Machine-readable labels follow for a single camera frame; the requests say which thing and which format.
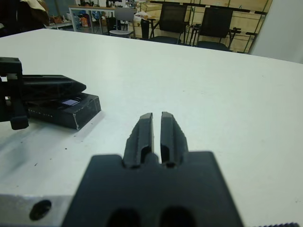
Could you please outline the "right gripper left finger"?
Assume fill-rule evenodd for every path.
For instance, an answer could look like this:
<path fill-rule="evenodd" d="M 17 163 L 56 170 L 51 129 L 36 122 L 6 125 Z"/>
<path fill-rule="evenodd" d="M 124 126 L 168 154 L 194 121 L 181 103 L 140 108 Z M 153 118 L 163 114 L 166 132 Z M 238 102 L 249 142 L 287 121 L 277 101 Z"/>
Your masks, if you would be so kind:
<path fill-rule="evenodd" d="M 126 141 L 123 164 L 126 168 L 138 168 L 148 154 L 154 152 L 153 115 L 141 115 Z"/>

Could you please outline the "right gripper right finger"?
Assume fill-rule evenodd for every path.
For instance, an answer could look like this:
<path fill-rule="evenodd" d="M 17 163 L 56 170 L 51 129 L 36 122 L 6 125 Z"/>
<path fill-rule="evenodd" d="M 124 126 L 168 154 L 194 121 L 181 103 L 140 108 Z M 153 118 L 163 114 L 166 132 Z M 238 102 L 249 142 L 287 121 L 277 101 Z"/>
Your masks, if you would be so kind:
<path fill-rule="evenodd" d="M 189 152 L 187 139 L 173 114 L 162 112 L 160 131 L 161 162 L 166 167 L 179 166 Z"/>

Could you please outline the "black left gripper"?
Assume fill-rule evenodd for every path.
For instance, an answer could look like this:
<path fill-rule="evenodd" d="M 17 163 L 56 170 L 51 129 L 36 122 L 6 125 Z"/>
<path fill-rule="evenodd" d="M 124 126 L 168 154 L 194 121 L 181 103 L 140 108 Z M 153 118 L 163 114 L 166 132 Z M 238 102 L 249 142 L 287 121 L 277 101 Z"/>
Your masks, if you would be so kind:
<path fill-rule="evenodd" d="M 19 58 L 0 58 L 0 121 L 13 130 L 29 126 L 24 101 L 55 100 L 83 92 L 85 84 L 63 75 L 24 75 Z"/>

